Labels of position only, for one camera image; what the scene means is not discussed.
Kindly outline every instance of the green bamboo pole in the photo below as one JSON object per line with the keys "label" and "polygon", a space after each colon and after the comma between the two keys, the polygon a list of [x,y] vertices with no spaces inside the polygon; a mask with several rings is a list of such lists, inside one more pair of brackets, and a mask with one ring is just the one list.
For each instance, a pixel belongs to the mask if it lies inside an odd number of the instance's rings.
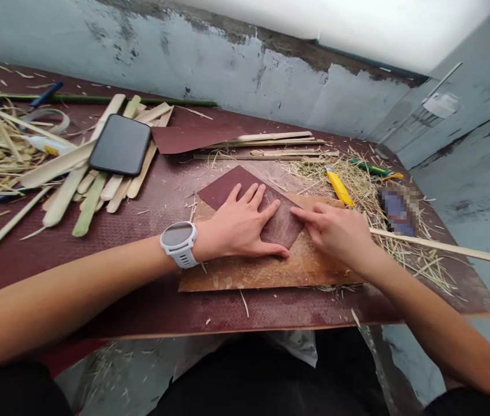
{"label": "green bamboo pole", "polygon": [[[12,101],[31,102],[40,95],[34,94],[0,94],[0,98],[8,98]],[[112,100],[111,96],[92,96],[92,95],[66,95],[54,94],[47,101],[48,103],[64,103],[64,104],[108,104]],[[178,100],[171,98],[142,98],[141,103],[145,105],[162,104],[165,102],[168,105],[179,106],[199,106],[199,107],[217,107],[216,101],[193,101],[193,100]]]}

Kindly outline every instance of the hand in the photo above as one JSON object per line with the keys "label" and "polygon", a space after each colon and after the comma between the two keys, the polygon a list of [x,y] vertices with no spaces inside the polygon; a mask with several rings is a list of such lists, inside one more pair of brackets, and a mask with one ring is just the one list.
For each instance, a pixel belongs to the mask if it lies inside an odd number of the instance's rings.
{"label": "hand", "polygon": [[313,211],[293,207],[291,212],[305,222],[319,250],[340,259],[357,273],[368,272],[377,258],[387,256],[372,241],[370,230],[357,211],[318,203]]}
{"label": "hand", "polygon": [[197,223],[197,240],[193,256],[197,261],[230,255],[260,257],[276,254],[289,257],[289,251],[279,244],[261,240],[261,230],[280,207],[275,200],[263,212],[258,212],[266,185],[253,184],[238,201],[241,184],[235,185],[228,199],[211,219]]}

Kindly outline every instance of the smartwatch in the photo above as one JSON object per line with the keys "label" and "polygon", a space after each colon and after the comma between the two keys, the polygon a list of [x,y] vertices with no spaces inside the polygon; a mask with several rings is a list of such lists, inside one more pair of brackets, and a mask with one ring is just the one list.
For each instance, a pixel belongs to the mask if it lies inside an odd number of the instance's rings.
{"label": "smartwatch", "polygon": [[160,245],[176,264],[182,269],[195,267],[191,249],[197,239],[197,227],[190,221],[177,222],[164,230],[160,237]]}

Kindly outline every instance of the left hand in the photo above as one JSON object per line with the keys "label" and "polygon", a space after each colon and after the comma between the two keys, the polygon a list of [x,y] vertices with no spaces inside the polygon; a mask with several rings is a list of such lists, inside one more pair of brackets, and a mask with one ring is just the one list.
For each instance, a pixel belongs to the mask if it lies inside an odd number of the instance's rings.
{"label": "left hand", "polygon": [[195,259],[201,262],[231,255],[261,257],[273,254],[288,258],[287,248],[265,243],[260,236],[264,225],[280,207],[280,201],[275,200],[260,213],[258,206],[266,185],[251,185],[243,197],[237,200],[240,189],[241,184],[235,185],[226,202],[212,218],[196,224],[198,234],[192,249]]}

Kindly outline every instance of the white watch strap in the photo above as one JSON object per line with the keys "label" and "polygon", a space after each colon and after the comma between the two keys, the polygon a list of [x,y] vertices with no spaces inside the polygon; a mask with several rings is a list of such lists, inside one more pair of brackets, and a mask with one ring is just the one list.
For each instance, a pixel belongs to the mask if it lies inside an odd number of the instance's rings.
{"label": "white watch strap", "polygon": [[191,267],[195,267],[197,264],[197,260],[193,257],[193,253],[191,252],[191,247],[182,248],[181,251],[178,250],[178,253],[172,252],[170,254],[172,258],[176,261],[176,264],[182,269],[190,269]]}

